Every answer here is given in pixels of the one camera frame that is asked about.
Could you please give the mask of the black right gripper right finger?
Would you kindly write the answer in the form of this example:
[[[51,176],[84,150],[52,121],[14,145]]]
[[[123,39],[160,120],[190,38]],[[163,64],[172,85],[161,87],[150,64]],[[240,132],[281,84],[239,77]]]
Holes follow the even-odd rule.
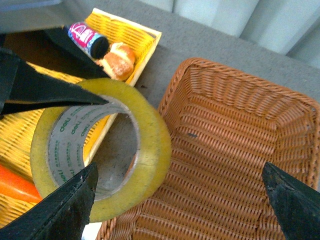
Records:
[[[266,162],[262,180],[271,207],[287,240],[320,238],[320,193]]]

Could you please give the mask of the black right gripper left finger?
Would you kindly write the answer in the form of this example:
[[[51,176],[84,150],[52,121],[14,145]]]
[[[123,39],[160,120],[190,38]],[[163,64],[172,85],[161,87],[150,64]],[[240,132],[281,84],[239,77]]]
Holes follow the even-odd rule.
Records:
[[[0,230],[2,240],[80,240],[89,223],[98,183],[95,163]]]

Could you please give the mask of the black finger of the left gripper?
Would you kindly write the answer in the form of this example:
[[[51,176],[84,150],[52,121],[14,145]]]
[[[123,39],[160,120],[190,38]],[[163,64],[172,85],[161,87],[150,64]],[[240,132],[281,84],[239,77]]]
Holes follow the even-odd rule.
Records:
[[[95,63],[98,59],[89,57],[77,47],[63,28],[45,29],[44,33],[75,64],[71,70],[66,71],[67,74],[85,79],[108,77],[103,68]]]
[[[105,105],[79,85],[41,74],[7,48],[0,49],[0,114],[50,107]]]

